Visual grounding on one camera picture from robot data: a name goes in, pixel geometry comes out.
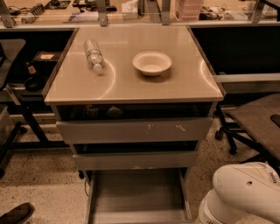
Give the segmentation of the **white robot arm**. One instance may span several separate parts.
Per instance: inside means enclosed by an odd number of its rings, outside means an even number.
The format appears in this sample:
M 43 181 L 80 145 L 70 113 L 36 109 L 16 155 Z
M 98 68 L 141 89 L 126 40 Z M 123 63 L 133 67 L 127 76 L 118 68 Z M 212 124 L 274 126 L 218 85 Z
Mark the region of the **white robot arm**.
M 199 206 L 195 224 L 235 224 L 253 214 L 280 224 L 280 178 L 263 162 L 228 164 L 213 175 L 213 189 Z

